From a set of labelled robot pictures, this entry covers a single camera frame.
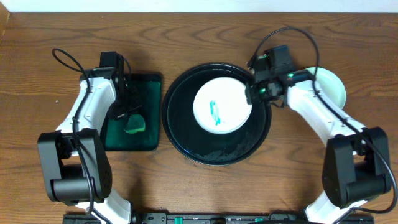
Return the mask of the green and yellow sponge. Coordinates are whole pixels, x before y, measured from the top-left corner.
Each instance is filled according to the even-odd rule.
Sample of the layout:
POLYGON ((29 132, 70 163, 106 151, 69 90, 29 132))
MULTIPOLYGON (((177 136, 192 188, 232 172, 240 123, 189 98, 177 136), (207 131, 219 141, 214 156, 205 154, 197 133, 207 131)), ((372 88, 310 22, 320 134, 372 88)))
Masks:
POLYGON ((146 122, 140 114, 133 114, 129 117, 124 131, 128 134, 136 134, 144 132, 146 129, 146 122))

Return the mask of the white plate with green stain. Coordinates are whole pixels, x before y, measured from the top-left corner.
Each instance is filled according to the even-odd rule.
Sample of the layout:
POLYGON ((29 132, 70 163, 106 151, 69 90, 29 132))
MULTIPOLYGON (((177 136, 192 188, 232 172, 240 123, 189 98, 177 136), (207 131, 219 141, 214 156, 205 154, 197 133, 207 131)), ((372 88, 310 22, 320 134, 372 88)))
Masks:
POLYGON ((193 100, 193 115, 205 131, 229 134, 239 129, 251 115, 246 86, 231 77, 218 77, 206 82, 193 100))

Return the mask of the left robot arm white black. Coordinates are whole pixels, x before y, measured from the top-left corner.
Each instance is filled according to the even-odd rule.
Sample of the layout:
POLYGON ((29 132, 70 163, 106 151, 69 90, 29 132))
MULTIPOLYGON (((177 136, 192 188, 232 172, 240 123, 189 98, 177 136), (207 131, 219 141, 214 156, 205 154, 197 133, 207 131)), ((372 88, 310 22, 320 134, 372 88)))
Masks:
POLYGON ((80 93, 55 131, 37 141, 47 197, 84 209, 101 223, 135 223, 132 203, 113 189, 113 175, 101 140, 107 120, 134 111, 122 67, 83 71, 80 93))

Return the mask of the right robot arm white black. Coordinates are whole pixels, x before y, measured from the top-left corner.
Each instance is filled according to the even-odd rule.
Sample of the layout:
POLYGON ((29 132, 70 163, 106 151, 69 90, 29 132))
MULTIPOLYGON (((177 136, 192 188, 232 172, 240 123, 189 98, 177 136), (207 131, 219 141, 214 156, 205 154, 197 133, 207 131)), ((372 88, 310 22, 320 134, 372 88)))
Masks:
POLYGON ((326 147, 323 192, 305 209, 311 223, 340 223, 354 211, 364 211, 368 201, 393 192, 388 213, 397 204, 397 181, 389 163, 386 133, 367 128, 343 111, 345 88, 325 68, 304 70, 252 69, 254 81, 246 95, 249 103, 282 99, 315 131, 326 147))

